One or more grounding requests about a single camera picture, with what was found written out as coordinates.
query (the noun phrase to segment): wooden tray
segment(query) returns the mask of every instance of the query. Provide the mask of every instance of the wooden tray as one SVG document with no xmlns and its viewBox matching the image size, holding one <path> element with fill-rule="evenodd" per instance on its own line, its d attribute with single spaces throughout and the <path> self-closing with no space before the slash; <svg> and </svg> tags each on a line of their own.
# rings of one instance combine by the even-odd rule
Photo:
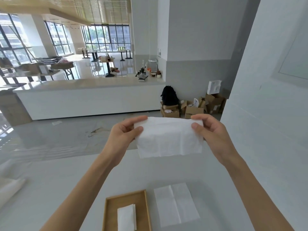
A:
<svg viewBox="0 0 308 231">
<path fill-rule="evenodd" d="M 146 190 L 106 198 L 103 231 L 118 231 L 118 208 L 136 204 L 137 231 L 152 231 Z"/>
</svg>

